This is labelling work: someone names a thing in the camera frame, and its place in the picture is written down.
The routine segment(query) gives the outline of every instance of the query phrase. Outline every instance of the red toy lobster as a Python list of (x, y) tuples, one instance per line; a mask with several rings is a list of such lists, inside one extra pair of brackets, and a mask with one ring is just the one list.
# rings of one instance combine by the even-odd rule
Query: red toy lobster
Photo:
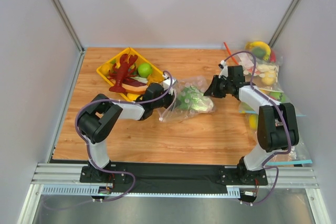
[(136, 71), (136, 68), (133, 68), (131, 71), (128, 71), (129, 68), (136, 62), (138, 59), (137, 55), (129, 55), (128, 54), (123, 54), (120, 57), (120, 67), (117, 69), (116, 66), (117, 64), (113, 64), (113, 71), (116, 73), (111, 73), (109, 71), (109, 77), (107, 77), (109, 80), (115, 79), (116, 83), (114, 86), (110, 87), (110, 91), (112, 92), (120, 92), (120, 93), (125, 93), (126, 89), (122, 87), (122, 82), (124, 80), (130, 80), (130, 77), (135, 77), (136, 74), (133, 74)]

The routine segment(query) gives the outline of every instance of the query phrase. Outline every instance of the green apple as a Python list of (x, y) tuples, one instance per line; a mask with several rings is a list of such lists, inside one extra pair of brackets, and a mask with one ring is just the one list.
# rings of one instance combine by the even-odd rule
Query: green apple
[(287, 98), (286, 95), (282, 92), (270, 92), (269, 96), (279, 102), (285, 102)]
[(147, 78), (152, 72), (153, 69), (149, 63), (143, 63), (138, 67), (138, 73), (142, 78)]

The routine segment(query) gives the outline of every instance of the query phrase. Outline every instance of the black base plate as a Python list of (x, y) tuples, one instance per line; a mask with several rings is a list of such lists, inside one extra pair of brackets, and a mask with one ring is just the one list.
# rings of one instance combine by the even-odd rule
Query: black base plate
[[(134, 193), (225, 194), (227, 193), (226, 185), (255, 186), (255, 178), (259, 185), (267, 185), (264, 170), (252, 172), (253, 174), (247, 175), (246, 181), (245, 179), (242, 181), (238, 177), (239, 169), (236, 166), (111, 162), (105, 169), (133, 173), (136, 177), (135, 187), (132, 189)], [(97, 177), (96, 172), (97, 170), (84, 166), (80, 182), (111, 182), (110, 174), (103, 173)], [(130, 187), (131, 183), (131, 176), (116, 174), (114, 191), (123, 192)]]
[(223, 185), (246, 185), (255, 186), (256, 180), (261, 186), (268, 184), (265, 170), (258, 170), (255, 172), (247, 171), (244, 176), (241, 176), (236, 166), (224, 166), (219, 170), (221, 174), (221, 183)]

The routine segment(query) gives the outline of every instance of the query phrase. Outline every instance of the plastic bag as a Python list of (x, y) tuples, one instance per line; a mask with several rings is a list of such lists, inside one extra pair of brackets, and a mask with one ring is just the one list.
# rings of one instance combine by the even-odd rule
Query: plastic bag
[[(258, 126), (258, 115), (246, 113), (246, 119), (249, 125), (248, 134), (253, 137), (253, 139), (258, 142), (257, 138), (257, 126)], [(289, 154), (286, 155), (276, 155), (272, 158), (267, 165), (297, 165), (297, 164), (312, 164), (309, 152), (304, 145), (302, 139), (296, 146), (292, 147)]]
[(214, 112), (215, 105), (211, 98), (203, 96), (208, 87), (204, 76), (177, 81), (172, 88), (174, 101), (166, 110), (159, 110), (160, 121), (181, 121), (200, 113)]
[[(281, 102), (281, 103), (291, 102), (289, 97), (283, 92), (274, 92), (274, 91), (270, 92), (270, 91), (266, 91), (266, 90), (262, 90), (262, 91), (263, 91), (263, 93), (265, 93), (269, 97), (273, 98), (274, 100), (277, 100), (278, 102)], [(240, 113), (257, 114), (257, 111), (254, 111), (245, 102), (241, 102), (239, 104), (238, 110), (239, 110)], [(296, 107), (295, 107), (295, 114), (296, 114), (296, 116), (305, 116)]]
[[(282, 65), (282, 56), (262, 41), (248, 42), (245, 50), (256, 56), (256, 71), (253, 83), (261, 90), (282, 92), (278, 82), (279, 66)], [(239, 65), (242, 65), (246, 81), (250, 81), (254, 66), (254, 59), (246, 53), (234, 56)]]

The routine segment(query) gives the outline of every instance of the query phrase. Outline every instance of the yellow fruit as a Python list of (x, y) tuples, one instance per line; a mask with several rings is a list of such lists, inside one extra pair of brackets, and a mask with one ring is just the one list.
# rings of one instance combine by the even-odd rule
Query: yellow fruit
[(269, 47), (269, 45), (267, 45), (265, 42), (263, 41), (254, 41), (254, 42), (248, 42), (245, 46), (245, 49), (246, 50), (251, 50), (252, 48), (254, 47), (260, 47), (262, 48), (263, 50), (266, 51), (266, 54), (264, 56), (264, 60), (268, 60), (269, 59), (269, 56), (271, 54), (271, 48)]
[(163, 82), (163, 81), (164, 81), (164, 78), (163, 78), (162, 76), (159, 76), (159, 77), (153, 77), (153, 75), (150, 74), (149, 76), (147, 76), (147, 80), (148, 80), (147, 85), (149, 86), (149, 84), (154, 83), (154, 82), (156, 82), (156, 83), (161, 83), (161, 82)]
[(248, 117), (248, 122), (252, 130), (256, 130), (258, 127), (258, 115), (252, 114)]
[(112, 65), (110, 63), (105, 63), (100, 67), (100, 72), (104, 75), (104, 76), (108, 76), (109, 75), (109, 70), (112, 70)]
[(131, 101), (135, 101), (139, 96), (140, 96), (139, 94), (127, 93), (127, 98), (130, 99)]
[(276, 73), (273, 70), (265, 72), (264, 75), (265, 76), (261, 79), (261, 82), (266, 86), (273, 85), (277, 80)]

